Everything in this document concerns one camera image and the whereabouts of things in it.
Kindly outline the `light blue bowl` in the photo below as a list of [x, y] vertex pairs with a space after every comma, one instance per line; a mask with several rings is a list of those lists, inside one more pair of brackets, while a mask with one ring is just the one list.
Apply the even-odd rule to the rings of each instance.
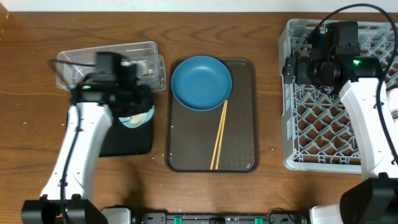
[[152, 119], [154, 115], [154, 109], [155, 106], [152, 106], [148, 112], [129, 117], [121, 117], [119, 118], [119, 121], [127, 128], [138, 128]]

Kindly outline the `dark blue round plate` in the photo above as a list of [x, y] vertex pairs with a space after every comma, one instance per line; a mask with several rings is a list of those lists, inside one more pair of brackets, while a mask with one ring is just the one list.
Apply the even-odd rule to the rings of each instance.
[[195, 111], [212, 110], [227, 100], [233, 79], [227, 66], [214, 57], [194, 56], [177, 65], [171, 77], [176, 100]]

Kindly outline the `wooden chopstick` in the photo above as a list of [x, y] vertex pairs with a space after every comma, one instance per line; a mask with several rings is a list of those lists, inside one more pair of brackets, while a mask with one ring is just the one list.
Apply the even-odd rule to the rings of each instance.
[[223, 135], [223, 127], [224, 127], [224, 121], [225, 121], [225, 115], [226, 115], [226, 110], [228, 107], [228, 101], [226, 100], [223, 104], [223, 109], [221, 112], [221, 117], [220, 117], [220, 123], [218, 126], [218, 132], [216, 135], [216, 142], [213, 150], [213, 156], [211, 159], [211, 165], [210, 165], [210, 170], [217, 169], [217, 155], [218, 155], [218, 149], [220, 148], [218, 145], [222, 140], [222, 135]]
[[215, 143], [213, 158], [212, 158], [212, 162], [211, 162], [211, 168], [214, 170], [218, 170], [219, 165], [220, 165], [221, 146], [222, 146], [222, 142], [223, 142], [224, 126], [225, 126], [225, 121], [226, 121], [227, 109], [228, 109], [228, 100], [226, 100], [224, 102], [223, 110], [222, 110], [221, 118], [220, 118], [220, 123], [219, 123], [219, 128], [218, 128], [218, 132], [217, 132], [216, 143]]

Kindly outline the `white cup pink inside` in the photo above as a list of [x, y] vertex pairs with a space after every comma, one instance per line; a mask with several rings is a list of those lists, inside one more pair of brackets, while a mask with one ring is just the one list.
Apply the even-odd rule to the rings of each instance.
[[391, 114], [398, 111], [398, 88], [386, 91], [387, 104]]

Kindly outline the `white paper napkin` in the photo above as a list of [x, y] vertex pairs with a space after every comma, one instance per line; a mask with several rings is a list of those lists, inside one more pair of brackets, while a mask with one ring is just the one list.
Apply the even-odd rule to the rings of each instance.
[[155, 75], [155, 63], [149, 60], [138, 60], [138, 61], [127, 61], [122, 62], [124, 66], [135, 65], [136, 66], [136, 75], [139, 78], [148, 77]]

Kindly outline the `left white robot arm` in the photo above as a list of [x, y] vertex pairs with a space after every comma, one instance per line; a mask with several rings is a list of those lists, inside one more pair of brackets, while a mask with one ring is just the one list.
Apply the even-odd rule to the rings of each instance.
[[139, 84], [142, 64], [116, 52], [97, 52], [93, 72], [70, 93], [67, 128], [52, 175], [39, 199], [26, 200], [23, 223], [132, 223], [124, 207], [99, 210], [92, 202], [100, 151], [114, 121], [128, 129], [154, 114], [149, 85]]

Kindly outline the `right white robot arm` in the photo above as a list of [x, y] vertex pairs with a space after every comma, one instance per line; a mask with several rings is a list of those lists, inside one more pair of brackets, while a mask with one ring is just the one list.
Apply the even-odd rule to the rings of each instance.
[[310, 223], [397, 222], [397, 97], [389, 24], [291, 19], [279, 38], [284, 165], [359, 173]]

